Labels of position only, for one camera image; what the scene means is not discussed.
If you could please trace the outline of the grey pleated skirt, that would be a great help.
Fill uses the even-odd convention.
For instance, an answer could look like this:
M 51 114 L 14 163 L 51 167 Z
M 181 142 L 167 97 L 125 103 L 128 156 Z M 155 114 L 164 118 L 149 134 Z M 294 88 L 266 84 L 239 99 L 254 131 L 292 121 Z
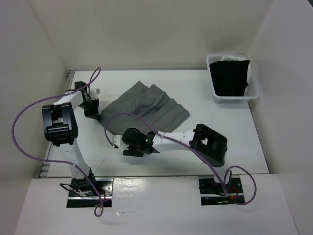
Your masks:
M 190 113 L 155 84 L 150 87 L 138 81 L 100 113 L 100 124 L 114 135 L 123 135 L 128 128 L 147 134 L 150 129 L 173 132 Z

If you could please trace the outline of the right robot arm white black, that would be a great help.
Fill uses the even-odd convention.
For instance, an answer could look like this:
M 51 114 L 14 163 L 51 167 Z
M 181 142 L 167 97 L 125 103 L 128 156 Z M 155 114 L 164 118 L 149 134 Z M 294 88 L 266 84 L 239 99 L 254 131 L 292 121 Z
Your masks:
M 135 128 L 127 129 L 121 140 L 128 146 L 123 154 L 142 157 L 152 153 L 169 151 L 191 151 L 199 159 L 213 168 L 214 187 L 219 192 L 226 192 L 231 187 L 228 164 L 225 163 L 227 138 L 204 124 L 184 132 L 157 134 L 150 131 L 146 135 Z

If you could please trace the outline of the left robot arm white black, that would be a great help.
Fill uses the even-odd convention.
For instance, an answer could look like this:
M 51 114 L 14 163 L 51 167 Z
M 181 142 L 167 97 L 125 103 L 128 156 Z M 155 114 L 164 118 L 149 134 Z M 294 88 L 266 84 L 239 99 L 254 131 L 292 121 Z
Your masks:
M 90 196 L 96 193 L 97 183 L 78 146 L 79 129 L 74 110 L 79 107 L 85 117 L 99 122 L 100 89 L 90 89 L 82 81 L 75 82 L 75 89 L 79 88 L 81 90 L 69 90 L 58 101 L 42 107 L 43 128 L 45 138 L 70 162 L 71 187 Z

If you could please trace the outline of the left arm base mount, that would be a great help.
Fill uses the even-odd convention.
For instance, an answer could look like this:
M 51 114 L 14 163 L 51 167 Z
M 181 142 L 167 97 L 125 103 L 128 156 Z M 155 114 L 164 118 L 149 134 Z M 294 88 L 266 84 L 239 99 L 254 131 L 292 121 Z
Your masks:
M 68 192 L 67 208 L 95 208 L 101 206 L 100 199 L 93 189 L 87 191 L 75 190 L 73 183 L 60 183 L 60 186 Z M 113 179 L 96 178 L 95 186 L 104 201 L 104 207 L 110 208 L 112 206 Z

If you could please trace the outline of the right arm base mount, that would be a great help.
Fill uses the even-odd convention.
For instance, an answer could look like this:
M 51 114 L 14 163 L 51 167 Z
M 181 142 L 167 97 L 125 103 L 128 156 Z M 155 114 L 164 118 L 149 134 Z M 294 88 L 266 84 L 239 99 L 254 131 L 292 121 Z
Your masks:
M 228 193 L 225 193 L 221 184 L 214 178 L 199 178 L 199 190 L 202 206 L 211 205 L 233 205 L 235 202 L 245 203 L 245 197 L 241 180 L 232 177 L 226 185 Z

